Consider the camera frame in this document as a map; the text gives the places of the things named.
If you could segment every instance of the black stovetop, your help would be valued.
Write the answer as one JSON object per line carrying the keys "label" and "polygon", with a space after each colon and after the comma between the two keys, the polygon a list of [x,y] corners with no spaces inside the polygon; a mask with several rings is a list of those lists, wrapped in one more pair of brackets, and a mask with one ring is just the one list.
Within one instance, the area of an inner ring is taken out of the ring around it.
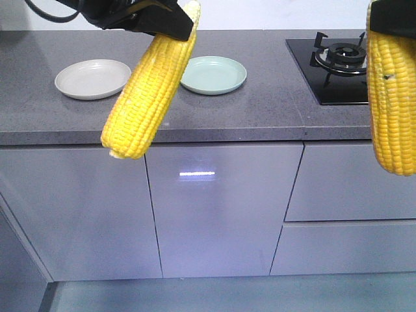
{"label": "black stovetop", "polygon": [[[330,46],[339,42],[357,44],[359,38],[324,38],[322,45]],[[314,47],[315,39],[287,39],[286,43],[321,105],[368,104],[366,75],[345,77],[332,73],[328,76],[328,70],[311,65],[312,53],[317,50]]]}

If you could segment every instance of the light green plate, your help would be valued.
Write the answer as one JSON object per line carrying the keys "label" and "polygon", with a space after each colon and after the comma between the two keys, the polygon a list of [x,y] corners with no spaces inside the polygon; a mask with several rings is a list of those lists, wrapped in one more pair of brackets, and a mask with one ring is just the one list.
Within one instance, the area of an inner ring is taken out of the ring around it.
{"label": "light green plate", "polygon": [[234,91],[246,78],[246,68],[236,60],[208,56],[190,59],[181,83],[190,91],[215,96]]}

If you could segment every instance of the black cable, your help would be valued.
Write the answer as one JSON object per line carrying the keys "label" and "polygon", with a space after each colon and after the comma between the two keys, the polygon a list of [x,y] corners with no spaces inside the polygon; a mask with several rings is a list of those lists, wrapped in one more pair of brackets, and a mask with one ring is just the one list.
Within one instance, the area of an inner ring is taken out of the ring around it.
{"label": "black cable", "polygon": [[60,17],[60,16],[54,16],[54,15],[51,15],[51,14],[48,14],[48,13],[44,12],[43,10],[38,8],[31,0],[25,0],[26,4],[29,6],[29,8],[32,9],[33,12],[38,14],[41,18],[44,18],[45,20],[48,20],[48,21],[52,21],[53,23],[67,23],[67,22],[75,19],[78,16],[78,14],[80,13],[80,11],[83,9],[84,1],[85,0],[79,0],[78,1],[78,8],[77,8],[77,11],[74,14],[71,14],[69,16]]}

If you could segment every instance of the corn cob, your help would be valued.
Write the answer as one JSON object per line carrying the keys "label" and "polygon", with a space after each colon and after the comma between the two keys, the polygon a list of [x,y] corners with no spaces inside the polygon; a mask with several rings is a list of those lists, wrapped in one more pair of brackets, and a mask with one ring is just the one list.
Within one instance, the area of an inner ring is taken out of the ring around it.
{"label": "corn cob", "polygon": [[183,10],[194,22],[188,41],[156,34],[111,110],[101,142],[114,157],[143,156],[168,111],[196,41],[200,4],[191,0]]}
{"label": "corn cob", "polygon": [[367,14],[372,142],[388,172],[416,173],[416,40],[373,32]]}

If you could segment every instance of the kitchen cabinet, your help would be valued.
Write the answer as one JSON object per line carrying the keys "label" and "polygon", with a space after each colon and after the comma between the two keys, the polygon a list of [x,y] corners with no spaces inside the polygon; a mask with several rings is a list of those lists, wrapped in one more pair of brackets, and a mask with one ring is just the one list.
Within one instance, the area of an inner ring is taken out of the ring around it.
{"label": "kitchen cabinet", "polygon": [[38,312],[47,281],[7,222],[0,196],[0,311]]}
{"label": "kitchen cabinet", "polygon": [[300,142],[150,148],[163,276],[268,275],[301,154]]}
{"label": "kitchen cabinet", "polygon": [[143,159],[3,148],[0,192],[54,281],[161,277]]}
{"label": "kitchen cabinet", "polygon": [[272,275],[416,270],[416,221],[286,223]]}
{"label": "kitchen cabinet", "polygon": [[306,142],[271,274],[416,270],[415,189],[369,141]]}
{"label": "kitchen cabinet", "polygon": [[416,218],[416,175],[386,172],[370,142],[306,143],[286,221]]}

